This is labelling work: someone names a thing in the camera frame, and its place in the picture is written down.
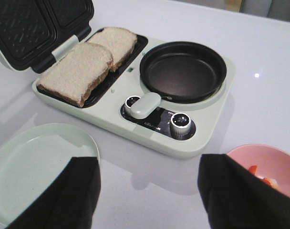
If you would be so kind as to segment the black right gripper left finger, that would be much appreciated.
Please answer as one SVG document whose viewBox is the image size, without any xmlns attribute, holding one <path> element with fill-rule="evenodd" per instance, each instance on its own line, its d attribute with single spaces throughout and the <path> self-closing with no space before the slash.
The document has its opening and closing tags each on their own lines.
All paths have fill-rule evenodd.
<svg viewBox="0 0 290 229">
<path fill-rule="evenodd" d="M 89 229 L 101 190 L 98 158 L 73 157 L 9 229 Z"/>
</svg>

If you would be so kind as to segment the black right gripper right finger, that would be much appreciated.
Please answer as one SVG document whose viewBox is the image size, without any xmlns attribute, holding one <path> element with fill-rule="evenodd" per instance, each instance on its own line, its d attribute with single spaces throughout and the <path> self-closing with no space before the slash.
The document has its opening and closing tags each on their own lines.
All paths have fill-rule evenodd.
<svg viewBox="0 0 290 229">
<path fill-rule="evenodd" d="M 290 197 L 225 154 L 201 156 L 197 185 L 212 229 L 290 229 Z"/>
</svg>

